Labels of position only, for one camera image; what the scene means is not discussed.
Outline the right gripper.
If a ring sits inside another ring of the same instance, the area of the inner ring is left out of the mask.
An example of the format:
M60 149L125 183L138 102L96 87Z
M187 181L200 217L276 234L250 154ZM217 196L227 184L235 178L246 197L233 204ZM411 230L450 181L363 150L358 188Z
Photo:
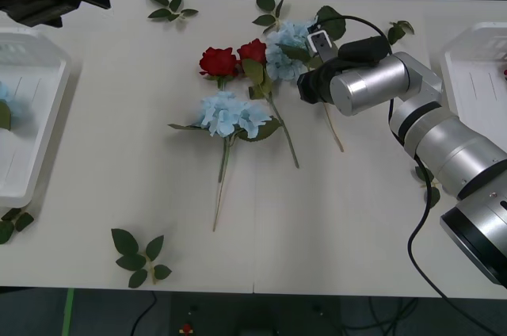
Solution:
M299 76L297 87L300 99L308 104L327 103L333 104L331 97L330 82L341 73L340 59L332 59L323 65Z

